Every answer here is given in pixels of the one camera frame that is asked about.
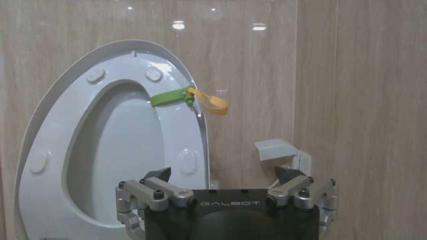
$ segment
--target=white toilet lid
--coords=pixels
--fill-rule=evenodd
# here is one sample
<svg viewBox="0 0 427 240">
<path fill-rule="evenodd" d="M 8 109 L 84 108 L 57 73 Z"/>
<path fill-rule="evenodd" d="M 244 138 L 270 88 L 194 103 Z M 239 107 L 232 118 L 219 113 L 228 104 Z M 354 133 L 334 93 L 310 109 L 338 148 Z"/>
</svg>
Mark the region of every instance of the white toilet lid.
<svg viewBox="0 0 427 240">
<path fill-rule="evenodd" d="M 207 188 L 200 106 L 150 102 L 190 85 L 176 57 L 139 40 L 97 48 L 63 74 L 33 114 L 20 156 L 19 210 L 31 240 L 127 239 L 115 186 L 148 171 L 171 167 L 172 184 Z"/>
</svg>

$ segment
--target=toilet seat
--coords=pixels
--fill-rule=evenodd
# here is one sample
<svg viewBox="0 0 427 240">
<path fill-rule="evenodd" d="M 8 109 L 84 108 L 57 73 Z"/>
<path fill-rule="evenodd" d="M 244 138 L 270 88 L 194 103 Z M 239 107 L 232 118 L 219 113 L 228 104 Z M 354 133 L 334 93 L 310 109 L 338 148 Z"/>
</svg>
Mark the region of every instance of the toilet seat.
<svg viewBox="0 0 427 240">
<path fill-rule="evenodd" d="M 150 104 L 154 95 L 190 85 L 176 57 L 139 40 L 97 48 L 63 74 L 29 122 L 20 155 L 16 191 L 28 239 L 127 239 L 115 186 L 162 167 L 172 168 L 172 184 L 208 187 L 199 104 Z"/>
</svg>

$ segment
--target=bolt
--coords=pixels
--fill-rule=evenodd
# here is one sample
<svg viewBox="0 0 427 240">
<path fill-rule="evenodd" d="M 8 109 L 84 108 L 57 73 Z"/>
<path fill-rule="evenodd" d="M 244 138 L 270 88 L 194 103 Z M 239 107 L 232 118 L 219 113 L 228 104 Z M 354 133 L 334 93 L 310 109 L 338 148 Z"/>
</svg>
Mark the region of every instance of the bolt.
<svg viewBox="0 0 427 240">
<path fill-rule="evenodd" d="M 310 197 L 310 190 L 307 188 L 302 188 L 298 192 L 298 195 L 303 198 L 308 198 Z"/>
<path fill-rule="evenodd" d="M 154 200 L 162 200 L 166 197 L 166 193 L 159 189 L 154 191 L 152 198 Z"/>
<path fill-rule="evenodd" d="M 123 189 L 124 186 L 126 186 L 126 181 L 119 182 L 119 188 Z"/>
</svg>

